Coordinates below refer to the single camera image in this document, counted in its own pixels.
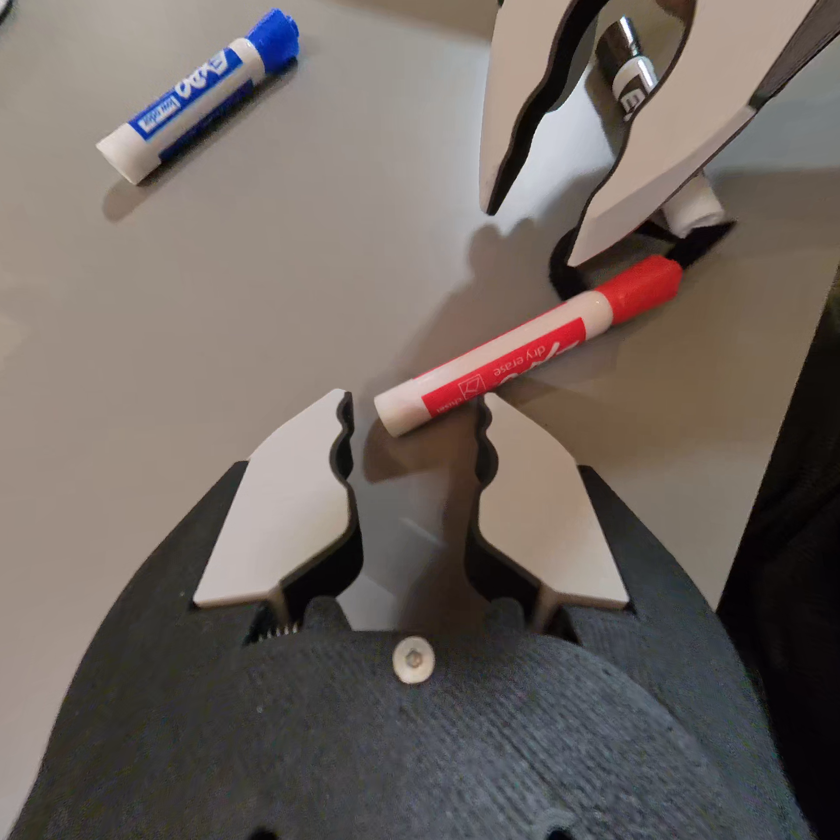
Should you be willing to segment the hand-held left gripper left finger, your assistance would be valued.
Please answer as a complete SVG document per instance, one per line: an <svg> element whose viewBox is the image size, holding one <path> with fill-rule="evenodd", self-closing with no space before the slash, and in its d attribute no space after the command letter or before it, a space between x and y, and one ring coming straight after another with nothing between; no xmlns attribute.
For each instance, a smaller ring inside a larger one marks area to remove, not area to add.
<svg viewBox="0 0 840 840"><path fill-rule="evenodd" d="M313 598L336 597L363 565L349 483L354 406L331 390L282 424L249 457L201 580L199 608L266 603L281 626Z"/></svg>

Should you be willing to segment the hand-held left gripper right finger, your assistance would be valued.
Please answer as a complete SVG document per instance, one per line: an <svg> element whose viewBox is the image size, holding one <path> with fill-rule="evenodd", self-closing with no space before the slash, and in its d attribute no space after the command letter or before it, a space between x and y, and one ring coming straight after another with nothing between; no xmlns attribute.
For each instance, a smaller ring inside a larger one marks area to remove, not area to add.
<svg viewBox="0 0 840 840"><path fill-rule="evenodd" d="M496 394L480 399L476 441L479 487L466 539L466 574L475 590L489 602L517 602L537 632L563 606L628 607L572 454Z"/></svg>

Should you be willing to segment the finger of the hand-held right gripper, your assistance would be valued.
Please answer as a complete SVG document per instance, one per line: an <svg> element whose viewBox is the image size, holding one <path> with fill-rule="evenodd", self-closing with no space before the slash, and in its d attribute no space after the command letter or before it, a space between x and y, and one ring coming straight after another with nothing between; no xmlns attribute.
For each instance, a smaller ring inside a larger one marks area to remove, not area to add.
<svg viewBox="0 0 840 840"><path fill-rule="evenodd" d="M479 206L496 215L543 117L589 63L606 1L506 1L490 43L479 148Z"/></svg>
<svg viewBox="0 0 840 840"><path fill-rule="evenodd" d="M584 210L568 265L659 210L837 35L838 2L696 2L679 56Z"/></svg>

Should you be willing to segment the black dry erase marker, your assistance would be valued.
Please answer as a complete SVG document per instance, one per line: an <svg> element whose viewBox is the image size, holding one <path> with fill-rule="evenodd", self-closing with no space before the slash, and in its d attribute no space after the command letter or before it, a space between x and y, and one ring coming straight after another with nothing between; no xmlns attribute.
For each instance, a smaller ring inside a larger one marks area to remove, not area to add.
<svg viewBox="0 0 840 840"><path fill-rule="evenodd" d="M644 53L633 21L622 16L606 27L595 45L595 60L623 121L628 123L658 84L655 67ZM726 221L726 211L707 175L699 171L661 206L668 231L685 238L699 228Z"/></svg>

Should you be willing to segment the red dry erase marker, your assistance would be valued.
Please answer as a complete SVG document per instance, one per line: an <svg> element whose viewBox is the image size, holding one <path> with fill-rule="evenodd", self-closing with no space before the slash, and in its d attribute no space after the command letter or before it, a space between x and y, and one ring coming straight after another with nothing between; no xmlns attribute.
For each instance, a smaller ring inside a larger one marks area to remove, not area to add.
<svg viewBox="0 0 840 840"><path fill-rule="evenodd" d="M684 274L673 259L652 255L594 290L438 367L379 394L375 410L393 437L403 436L465 403L495 391L676 297Z"/></svg>

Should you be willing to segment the blue dry erase marker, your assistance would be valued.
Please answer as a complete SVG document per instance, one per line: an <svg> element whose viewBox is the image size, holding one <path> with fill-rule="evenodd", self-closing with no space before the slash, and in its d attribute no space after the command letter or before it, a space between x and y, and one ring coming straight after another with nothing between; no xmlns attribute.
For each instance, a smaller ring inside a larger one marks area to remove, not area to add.
<svg viewBox="0 0 840 840"><path fill-rule="evenodd" d="M299 38L297 22L272 8L246 36L100 140L98 151L126 181L140 184L297 60Z"/></svg>

